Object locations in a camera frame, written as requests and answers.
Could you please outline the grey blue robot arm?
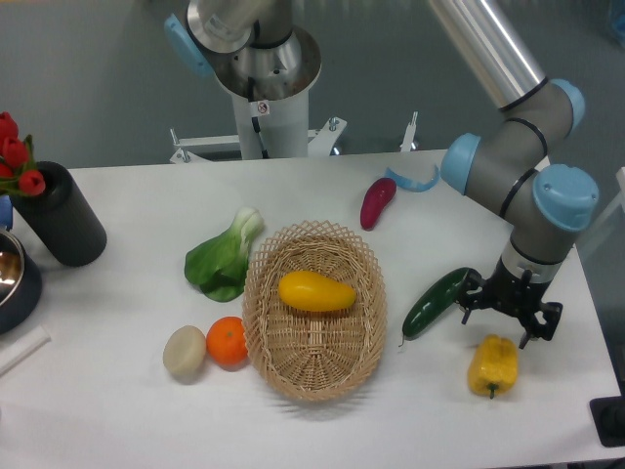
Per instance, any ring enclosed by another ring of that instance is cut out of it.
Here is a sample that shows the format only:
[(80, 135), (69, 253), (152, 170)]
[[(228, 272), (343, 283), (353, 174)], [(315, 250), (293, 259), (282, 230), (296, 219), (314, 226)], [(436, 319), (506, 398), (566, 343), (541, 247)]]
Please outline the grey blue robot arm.
[[(550, 340), (563, 307), (543, 296), (589, 226), (599, 190), (586, 172), (544, 159), (583, 118), (584, 98), (546, 76), (494, 2), (431, 7), (504, 118), (490, 137), (458, 137), (439, 169), (450, 187), (513, 228), (492, 276), (467, 274), (458, 302), (466, 313), (492, 309), (517, 319), (525, 340)], [(309, 134), (308, 93), (320, 52), (293, 23), (289, 2), (189, 1), (164, 31), (191, 70), (215, 76), (230, 94), (244, 158), (331, 151), (328, 131)]]

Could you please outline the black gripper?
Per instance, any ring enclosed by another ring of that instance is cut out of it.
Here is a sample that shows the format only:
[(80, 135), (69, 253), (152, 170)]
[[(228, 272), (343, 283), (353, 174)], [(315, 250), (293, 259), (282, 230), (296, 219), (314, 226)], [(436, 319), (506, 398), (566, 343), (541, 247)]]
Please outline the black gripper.
[(533, 271), (522, 268), (513, 274), (500, 259), (491, 277), (483, 278), (477, 271), (470, 274), (457, 297), (466, 324), (473, 310), (492, 309), (519, 321), (524, 329), (519, 348), (534, 339), (551, 341), (558, 328), (563, 304), (544, 302), (543, 296), (551, 281), (534, 282)]

